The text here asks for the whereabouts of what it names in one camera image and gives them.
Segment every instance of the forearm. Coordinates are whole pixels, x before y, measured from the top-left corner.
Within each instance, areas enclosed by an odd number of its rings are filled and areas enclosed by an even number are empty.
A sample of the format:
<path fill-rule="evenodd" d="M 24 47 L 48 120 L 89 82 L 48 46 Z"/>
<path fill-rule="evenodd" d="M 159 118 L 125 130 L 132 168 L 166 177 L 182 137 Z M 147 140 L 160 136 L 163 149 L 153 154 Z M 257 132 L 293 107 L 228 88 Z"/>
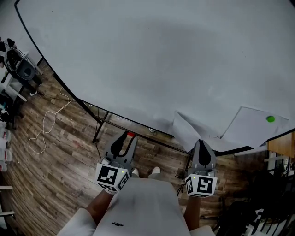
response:
<path fill-rule="evenodd" d="M 188 204 L 184 213 L 184 219 L 189 231 L 197 229 L 200 222 L 201 199 L 198 197 L 189 197 Z"/>
<path fill-rule="evenodd" d="M 95 221 L 96 225 L 99 224 L 105 215 L 113 196 L 114 195 L 108 194 L 105 190 L 102 190 L 101 193 L 98 194 L 97 197 L 86 208 Z"/>

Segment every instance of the green ball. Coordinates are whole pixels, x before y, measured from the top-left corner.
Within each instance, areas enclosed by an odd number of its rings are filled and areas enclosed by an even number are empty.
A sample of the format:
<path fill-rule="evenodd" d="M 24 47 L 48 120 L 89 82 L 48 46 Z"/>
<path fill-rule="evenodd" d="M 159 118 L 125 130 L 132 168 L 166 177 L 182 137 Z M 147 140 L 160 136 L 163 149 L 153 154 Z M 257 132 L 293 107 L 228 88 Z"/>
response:
<path fill-rule="evenodd" d="M 274 116 L 268 116 L 266 117 L 266 120 L 271 123 L 274 122 L 276 119 L 274 118 Z"/>

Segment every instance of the white sleeve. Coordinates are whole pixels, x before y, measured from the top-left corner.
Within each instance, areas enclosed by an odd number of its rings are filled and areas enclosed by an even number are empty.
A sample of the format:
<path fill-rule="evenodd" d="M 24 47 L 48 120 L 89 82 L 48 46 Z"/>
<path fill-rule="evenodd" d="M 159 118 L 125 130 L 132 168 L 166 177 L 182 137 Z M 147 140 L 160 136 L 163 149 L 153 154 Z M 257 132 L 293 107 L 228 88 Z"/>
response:
<path fill-rule="evenodd" d="M 57 236 L 92 236 L 95 229 L 96 224 L 90 213 L 80 208 Z"/>
<path fill-rule="evenodd" d="M 189 232 L 191 236 L 215 236 L 210 226 L 206 225 Z"/>

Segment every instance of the white shirt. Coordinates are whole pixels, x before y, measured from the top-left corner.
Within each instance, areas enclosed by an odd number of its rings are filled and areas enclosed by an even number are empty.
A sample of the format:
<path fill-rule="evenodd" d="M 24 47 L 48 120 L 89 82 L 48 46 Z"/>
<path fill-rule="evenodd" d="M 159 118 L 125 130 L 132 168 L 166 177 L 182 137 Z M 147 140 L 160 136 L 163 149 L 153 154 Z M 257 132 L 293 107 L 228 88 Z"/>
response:
<path fill-rule="evenodd" d="M 189 232 L 171 183 L 130 178 L 96 227 L 79 209 L 58 236 L 214 236 L 209 226 Z"/>

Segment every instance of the white container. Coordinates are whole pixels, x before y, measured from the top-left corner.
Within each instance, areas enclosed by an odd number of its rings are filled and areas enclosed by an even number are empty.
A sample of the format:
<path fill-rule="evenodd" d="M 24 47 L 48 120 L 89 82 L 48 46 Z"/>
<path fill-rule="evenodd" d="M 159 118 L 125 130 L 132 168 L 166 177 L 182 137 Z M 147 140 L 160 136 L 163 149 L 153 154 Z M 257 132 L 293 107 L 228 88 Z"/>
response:
<path fill-rule="evenodd" d="M 4 161 L 0 160 L 0 172 L 7 171 L 7 165 Z"/>
<path fill-rule="evenodd" d="M 8 142 L 10 142 L 11 132 L 5 128 L 0 128 L 0 138 L 6 139 Z"/>
<path fill-rule="evenodd" d="M 0 148 L 0 160 L 12 161 L 12 153 L 9 149 Z"/>

